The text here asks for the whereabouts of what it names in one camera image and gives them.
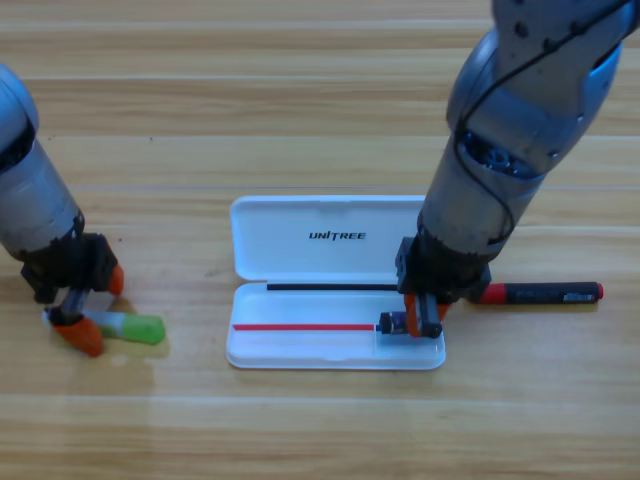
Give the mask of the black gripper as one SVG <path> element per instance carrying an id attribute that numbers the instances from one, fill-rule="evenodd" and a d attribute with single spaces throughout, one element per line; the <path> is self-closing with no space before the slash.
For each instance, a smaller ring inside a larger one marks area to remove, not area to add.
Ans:
<path id="1" fill-rule="evenodd" d="M 103 336 L 82 307 L 91 291 L 121 295 L 124 271 L 106 237 L 70 232 L 43 249 L 19 253 L 21 275 L 46 307 L 49 322 L 71 347 L 90 356 L 103 353 Z"/>
<path id="2" fill-rule="evenodd" d="M 403 238 L 395 266 L 408 334 L 439 337 L 450 305 L 482 296 L 491 281 L 492 260 L 491 255 L 454 251 L 429 234 Z"/>

